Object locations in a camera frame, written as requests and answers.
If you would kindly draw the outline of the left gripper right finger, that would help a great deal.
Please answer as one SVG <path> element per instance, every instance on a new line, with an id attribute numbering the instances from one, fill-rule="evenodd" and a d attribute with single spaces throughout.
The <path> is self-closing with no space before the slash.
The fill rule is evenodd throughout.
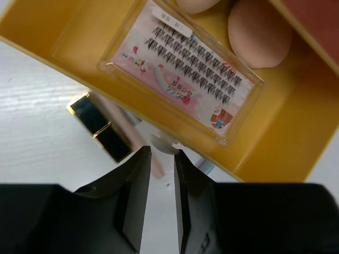
<path id="1" fill-rule="evenodd" d="M 218 183 L 179 151 L 180 253 L 338 253 L 338 205 L 319 184 Z"/>

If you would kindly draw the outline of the nail sticker packet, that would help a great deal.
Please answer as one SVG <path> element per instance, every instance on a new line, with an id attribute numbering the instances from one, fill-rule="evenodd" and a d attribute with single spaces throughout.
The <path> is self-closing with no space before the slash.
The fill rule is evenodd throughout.
<path id="1" fill-rule="evenodd" d="M 226 146 L 263 80 L 169 1 L 134 1 L 98 68 Z"/>

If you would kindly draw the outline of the red top drawer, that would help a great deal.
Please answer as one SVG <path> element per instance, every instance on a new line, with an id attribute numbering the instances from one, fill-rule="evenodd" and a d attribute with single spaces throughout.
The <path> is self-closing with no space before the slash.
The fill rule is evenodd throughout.
<path id="1" fill-rule="evenodd" d="M 338 1 L 290 0 L 283 4 L 326 53 L 338 61 Z"/>

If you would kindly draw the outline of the round pink powder puff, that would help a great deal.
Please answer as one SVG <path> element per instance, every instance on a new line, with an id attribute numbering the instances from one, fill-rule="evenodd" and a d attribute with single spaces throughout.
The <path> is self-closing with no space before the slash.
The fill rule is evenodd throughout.
<path id="1" fill-rule="evenodd" d="M 220 0 L 177 0 L 178 7 L 185 13 L 197 14 L 206 11 Z"/>

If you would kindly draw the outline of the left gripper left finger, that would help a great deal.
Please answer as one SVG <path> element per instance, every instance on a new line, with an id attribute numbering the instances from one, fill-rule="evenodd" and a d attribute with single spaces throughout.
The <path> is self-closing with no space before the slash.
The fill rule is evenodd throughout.
<path id="1" fill-rule="evenodd" d="M 139 253 L 151 149 L 71 192 L 57 184 L 1 185 L 1 253 Z"/>

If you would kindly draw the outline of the yellow drawer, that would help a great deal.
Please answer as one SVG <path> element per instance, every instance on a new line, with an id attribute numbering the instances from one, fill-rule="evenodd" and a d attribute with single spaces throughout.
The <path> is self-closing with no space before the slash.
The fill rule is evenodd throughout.
<path id="1" fill-rule="evenodd" d="M 338 129 L 338 75 L 301 37 L 286 60 L 258 70 L 265 87 L 227 147 L 200 135 L 186 117 L 97 68 L 132 1 L 10 1 L 1 40 L 95 88 L 246 182 L 307 179 Z"/>

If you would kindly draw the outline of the beige makeup sponge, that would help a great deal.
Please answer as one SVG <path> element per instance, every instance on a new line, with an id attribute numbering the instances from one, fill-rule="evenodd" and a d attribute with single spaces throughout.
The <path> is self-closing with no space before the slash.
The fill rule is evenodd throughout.
<path id="1" fill-rule="evenodd" d="M 228 18 L 228 37 L 247 66 L 273 68 L 290 50 L 292 27 L 268 1 L 237 1 Z"/>

